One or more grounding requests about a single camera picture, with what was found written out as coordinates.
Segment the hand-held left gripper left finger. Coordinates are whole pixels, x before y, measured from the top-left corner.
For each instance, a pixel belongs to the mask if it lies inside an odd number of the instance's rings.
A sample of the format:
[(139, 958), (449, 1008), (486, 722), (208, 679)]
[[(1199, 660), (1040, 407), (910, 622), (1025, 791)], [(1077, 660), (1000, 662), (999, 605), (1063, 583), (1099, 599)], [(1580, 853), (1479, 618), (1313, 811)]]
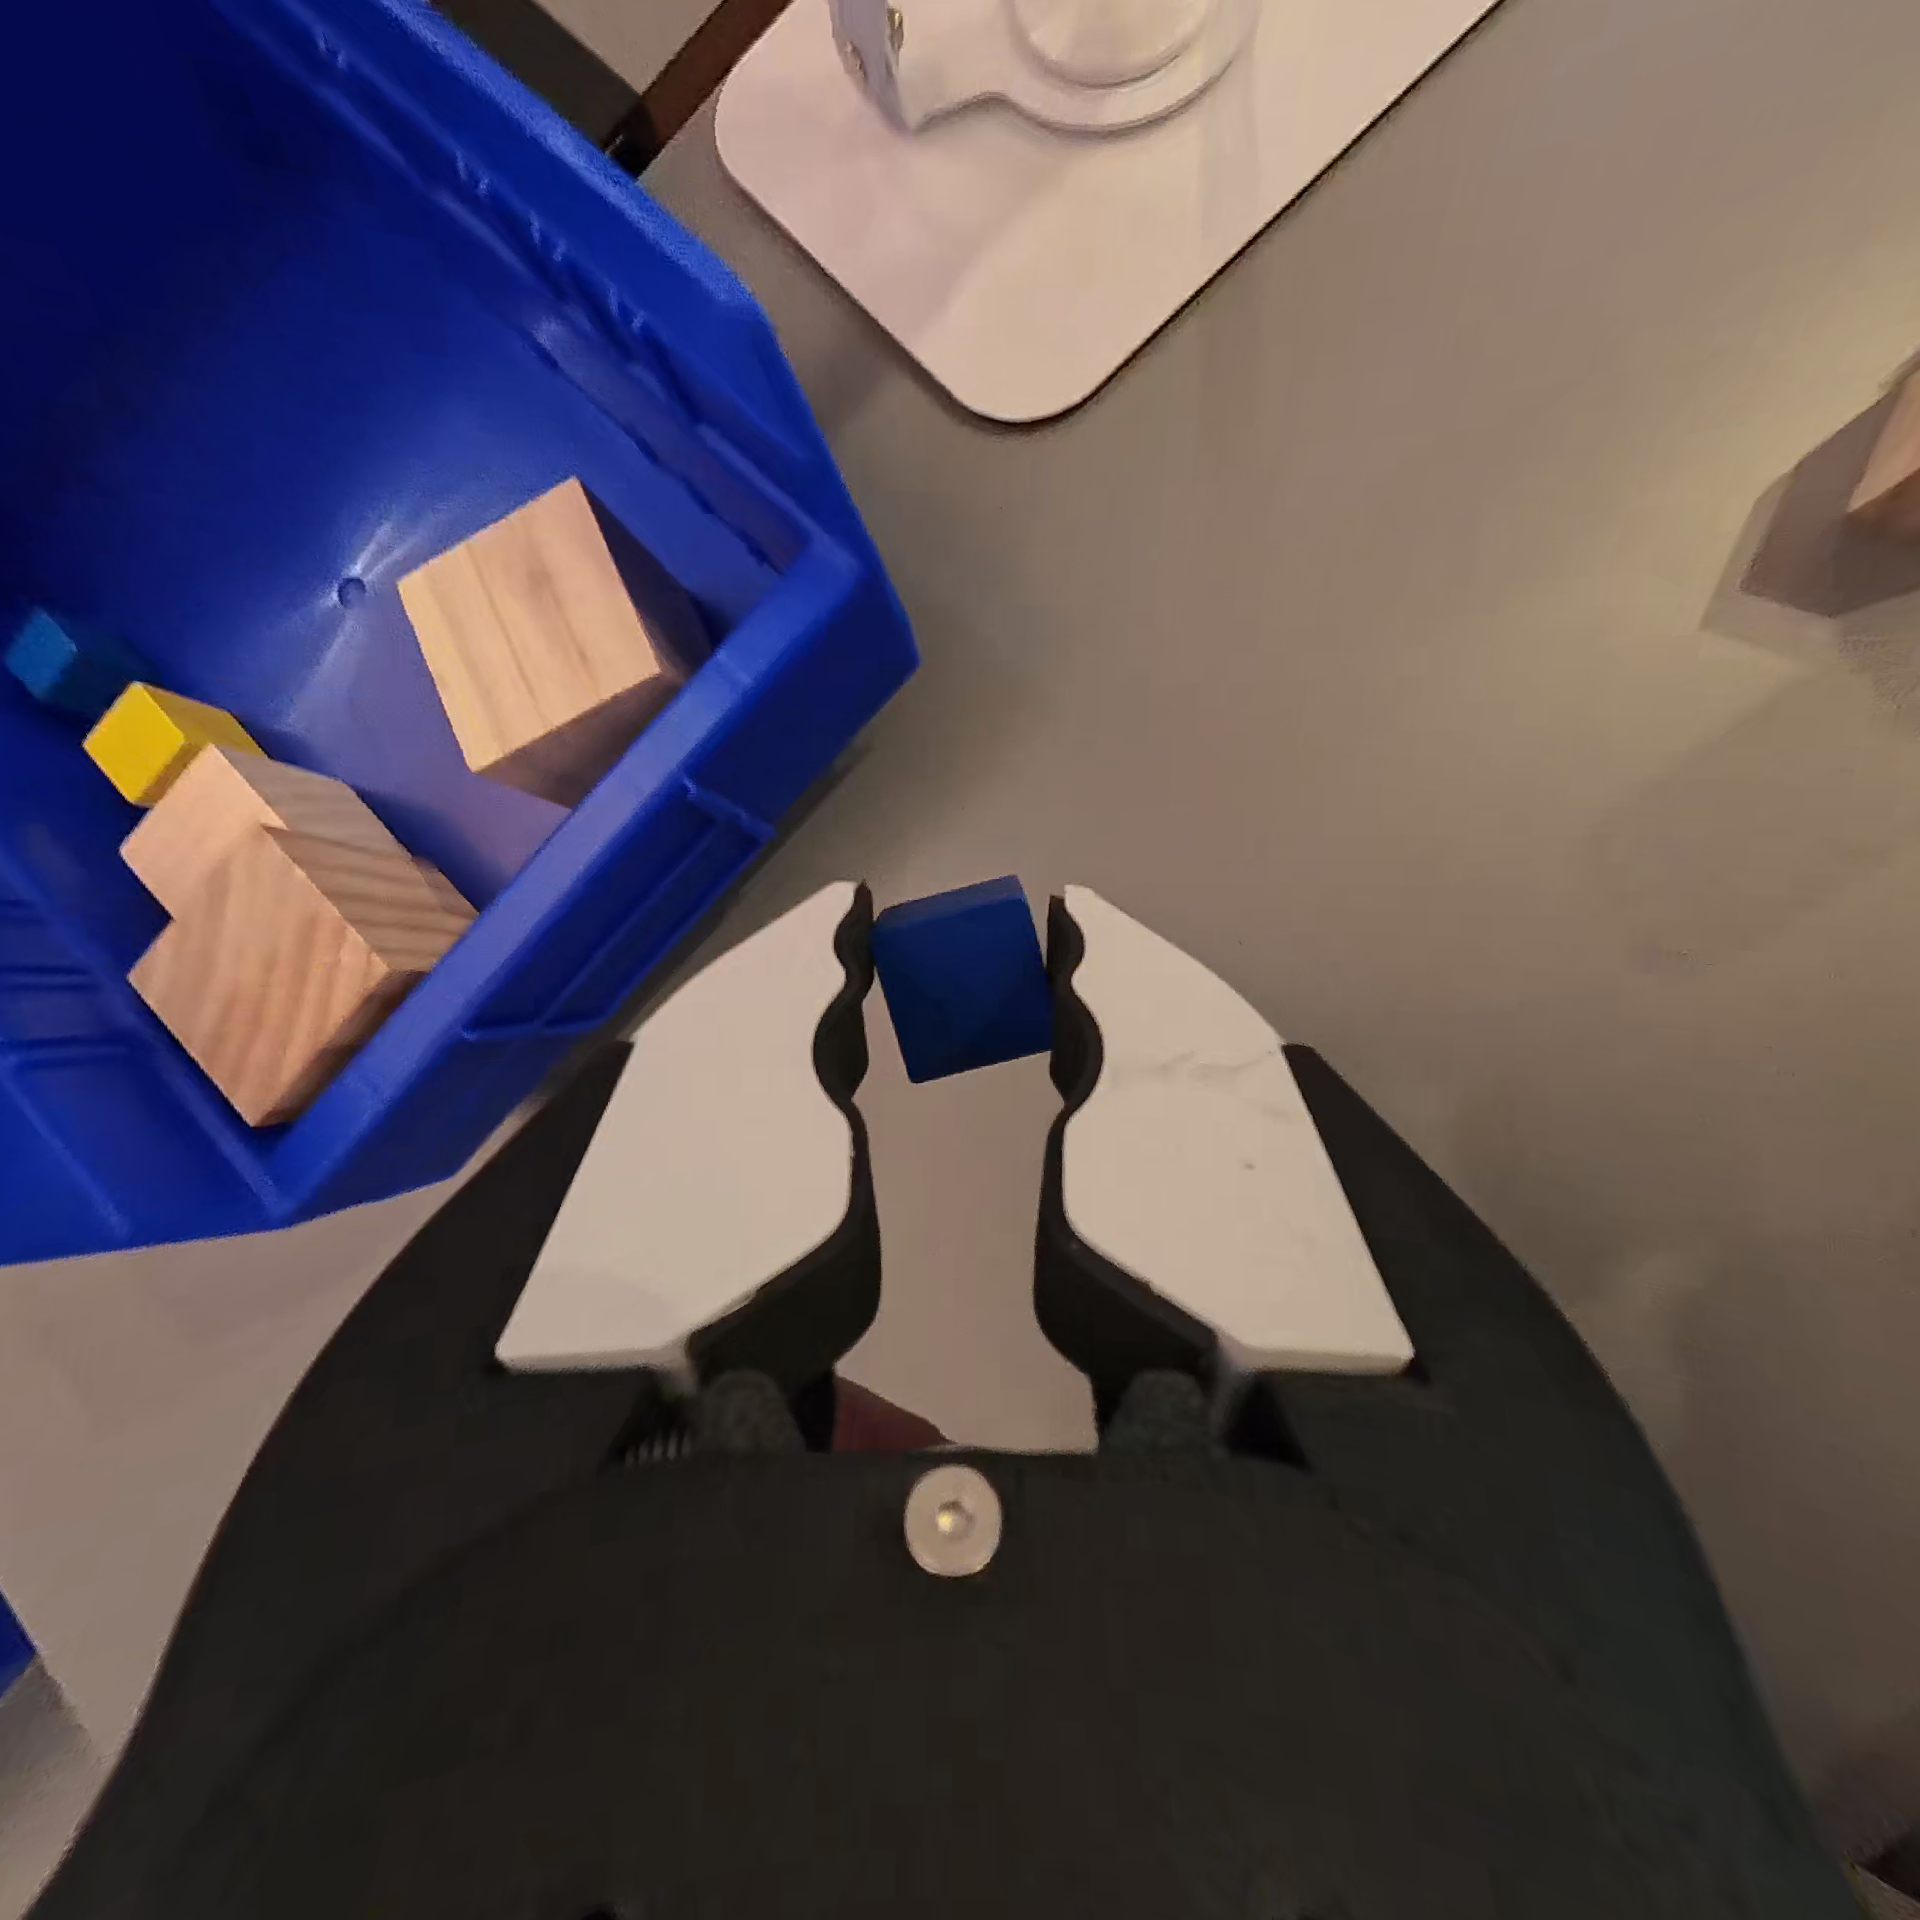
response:
[(507, 1374), (644, 1371), (685, 1400), (755, 1375), (830, 1445), (879, 1304), (870, 986), (873, 892), (832, 879), (653, 1006), (495, 1339)]

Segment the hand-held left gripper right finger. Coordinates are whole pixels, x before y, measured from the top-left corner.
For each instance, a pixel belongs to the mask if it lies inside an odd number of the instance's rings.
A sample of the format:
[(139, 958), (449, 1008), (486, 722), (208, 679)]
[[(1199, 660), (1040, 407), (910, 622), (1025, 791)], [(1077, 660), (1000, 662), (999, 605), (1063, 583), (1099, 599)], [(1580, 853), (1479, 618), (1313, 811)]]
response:
[(1213, 1430), (1267, 1375), (1416, 1359), (1272, 1027), (1085, 884), (1046, 906), (1048, 1076), (1033, 1302), (1103, 1432), (1169, 1375)]

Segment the small blue wooden cube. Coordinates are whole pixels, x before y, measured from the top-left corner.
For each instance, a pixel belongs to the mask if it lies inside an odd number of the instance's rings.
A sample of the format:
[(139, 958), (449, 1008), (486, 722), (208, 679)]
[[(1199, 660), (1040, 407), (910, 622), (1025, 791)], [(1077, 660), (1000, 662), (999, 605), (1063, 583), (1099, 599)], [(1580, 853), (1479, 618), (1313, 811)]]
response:
[(870, 960), (912, 1085), (1048, 1053), (1048, 975), (1017, 876), (884, 907)]
[(5, 667), (38, 703), (99, 722), (132, 684), (149, 680), (143, 655), (113, 630), (51, 607), (27, 607), (5, 646)]

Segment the large plain wooden cube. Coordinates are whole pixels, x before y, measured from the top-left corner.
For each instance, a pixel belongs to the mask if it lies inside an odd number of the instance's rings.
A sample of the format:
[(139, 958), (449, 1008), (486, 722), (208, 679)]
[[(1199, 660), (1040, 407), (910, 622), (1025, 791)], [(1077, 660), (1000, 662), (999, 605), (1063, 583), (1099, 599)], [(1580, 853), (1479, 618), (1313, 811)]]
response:
[(1915, 380), (1911, 355), (1764, 494), (1734, 568), (1740, 592), (1811, 618), (1915, 594)]
[(184, 765), (123, 860), (164, 912), (128, 981), (255, 1128), (300, 1116), (475, 917), (352, 787), (233, 747)]

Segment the medium plain wooden cube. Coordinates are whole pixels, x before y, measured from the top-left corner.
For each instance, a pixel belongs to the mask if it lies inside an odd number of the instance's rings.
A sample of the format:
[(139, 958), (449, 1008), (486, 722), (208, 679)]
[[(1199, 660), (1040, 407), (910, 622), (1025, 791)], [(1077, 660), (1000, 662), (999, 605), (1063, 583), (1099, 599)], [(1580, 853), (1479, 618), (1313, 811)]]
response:
[(712, 653), (688, 587), (572, 476), (397, 581), (471, 772), (574, 810)]

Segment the small yellow wooden cube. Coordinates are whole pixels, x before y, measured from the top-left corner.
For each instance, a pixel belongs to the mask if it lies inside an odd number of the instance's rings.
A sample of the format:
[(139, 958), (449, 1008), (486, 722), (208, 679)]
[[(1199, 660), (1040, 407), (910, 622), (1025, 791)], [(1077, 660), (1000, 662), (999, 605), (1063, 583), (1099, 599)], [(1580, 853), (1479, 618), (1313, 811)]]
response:
[(222, 706), (145, 680), (128, 684), (85, 731), (81, 750), (111, 791), (151, 810), (203, 750), (267, 757)]

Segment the black flat device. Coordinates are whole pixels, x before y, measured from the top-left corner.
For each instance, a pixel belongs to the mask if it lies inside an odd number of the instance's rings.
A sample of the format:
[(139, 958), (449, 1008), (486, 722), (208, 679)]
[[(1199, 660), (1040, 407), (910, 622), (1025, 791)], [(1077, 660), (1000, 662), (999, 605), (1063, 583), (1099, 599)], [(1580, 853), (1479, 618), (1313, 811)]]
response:
[(616, 143), (637, 91), (537, 3), (432, 3), (432, 8), (599, 150)]

